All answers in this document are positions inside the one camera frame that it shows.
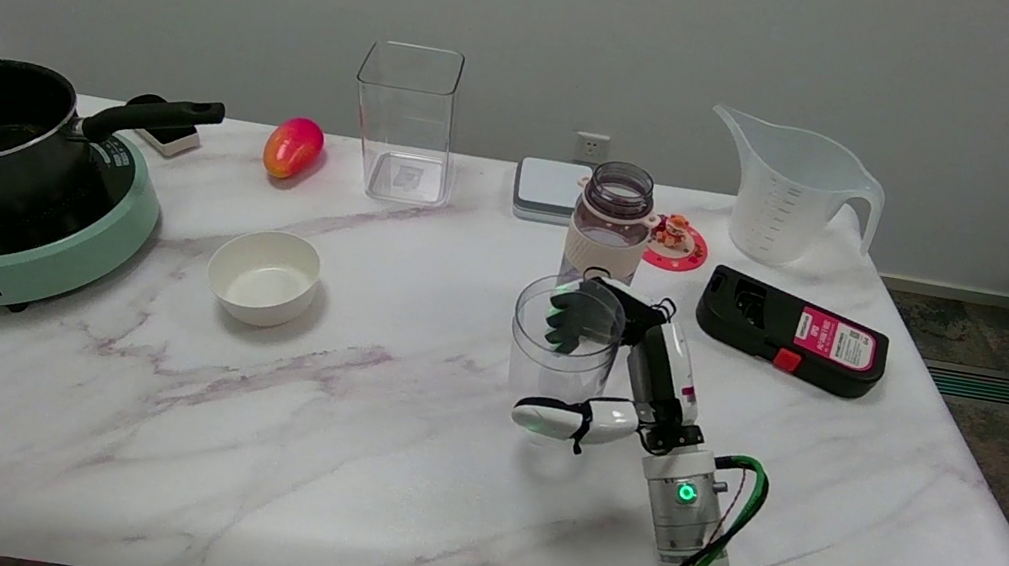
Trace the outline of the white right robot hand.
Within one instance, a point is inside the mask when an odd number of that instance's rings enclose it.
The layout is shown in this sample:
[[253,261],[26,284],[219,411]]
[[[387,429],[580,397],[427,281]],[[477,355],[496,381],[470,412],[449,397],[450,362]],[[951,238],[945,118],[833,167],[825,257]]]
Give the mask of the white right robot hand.
[[703,458],[691,349],[670,300],[653,303],[611,277],[560,284],[547,314],[550,350],[575,354],[584,342],[627,349],[631,395],[593,397],[577,404],[556,397],[524,397],[511,421],[547,439],[612,444],[636,434],[649,455]]

